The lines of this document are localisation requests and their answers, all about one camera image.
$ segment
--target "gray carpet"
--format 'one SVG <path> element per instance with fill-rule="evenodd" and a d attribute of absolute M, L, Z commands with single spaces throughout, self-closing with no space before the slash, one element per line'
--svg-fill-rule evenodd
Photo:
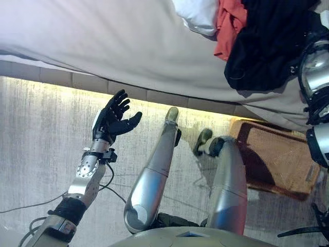
<path fill-rule="evenodd" d="M 90 144 L 94 116 L 109 98 L 105 94 L 0 77 L 0 211 L 47 201 L 68 189 L 82 148 Z M 124 198 L 152 152 L 168 108 L 132 100 L 127 117 L 142 111 L 142 121 L 113 145 L 118 159 L 113 164 L 116 176 L 111 187 Z M 213 129 L 215 135 L 227 134 L 231 117 L 179 110 L 182 139 L 174 152 L 160 211 L 200 223 L 207 216 L 215 164 L 206 158 L 197 159 L 191 147 L 204 127 Z M 321 234 L 276 237 L 283 231 L 316 224 L 310 204 L 316 202 L 325 209 L 325 181 L 324 178 L 317 185 L 306 202 L 248 190 L 245 235 L 278 246 L 325 244 Z M 59 201 L 0 214 L 0 225 L 24 234 L 30 221 L 45 216 Z M 123 208 L 122 201 L 112 192 L 100 192 L 70 246 L 106 247 L 129 236 Z"/>

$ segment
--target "white bed sheet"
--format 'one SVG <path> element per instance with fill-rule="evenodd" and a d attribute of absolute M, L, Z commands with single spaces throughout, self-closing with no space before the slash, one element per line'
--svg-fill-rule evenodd
<path fill-rule="evenodd" d="M 322 0 L 317 11 L 329 9 Z M 265 120 L 305 130 L 296 79 L 274 92 L 233 90 L 216 43 L 184 27 L 171 0 L 1 1 L 0 51 L 159 90 L 239 102 Z"/>

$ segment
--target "robot finger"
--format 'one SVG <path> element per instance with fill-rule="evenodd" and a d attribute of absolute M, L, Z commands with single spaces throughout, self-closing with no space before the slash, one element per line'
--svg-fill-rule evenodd
<path fill-rule="evenodd" d="M 109 127 L 110 135 L 122 135 L 129 131 L 132 131 L 140 122 L 142 113 L 137 112 L 135 116 L 130 119 L 114 122 Z"/>

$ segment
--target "silver metal casing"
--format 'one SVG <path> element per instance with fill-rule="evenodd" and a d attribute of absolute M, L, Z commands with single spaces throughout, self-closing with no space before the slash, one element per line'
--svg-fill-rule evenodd
<path fill-rule="evenodd" d="M 131 233 L 148 229 L 156 218 L 175 147 L 177 118 L 178 109 L 170 108 L 159 141 L 125 205 L 124 222 Z"/>
<path fill-rule="evenodd" d="M 206 227 L 243 234 L 247 215 L 246 171 L 234 140 L 226 140 L 215 158 L 214 178 Z"/>

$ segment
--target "robotic arm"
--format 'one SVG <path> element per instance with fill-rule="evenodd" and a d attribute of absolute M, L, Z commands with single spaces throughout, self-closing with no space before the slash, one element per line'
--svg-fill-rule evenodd
<path fill-rule="evenodd" d="M 76 177 L 68 193 L 27 243 L 27 247 L 67 246 L 72 240 L 83 214 L 92 204 L 105 174 L 106 163 L 115 162 L 114 149 L 109 148 L 117 135 L 133 130 L 142 113 L 121 120 L 129 109 L 127 94 L 119 91 L 96 116 L 93 124 L 93 143 L 83 155 L 77 167 Z"/>

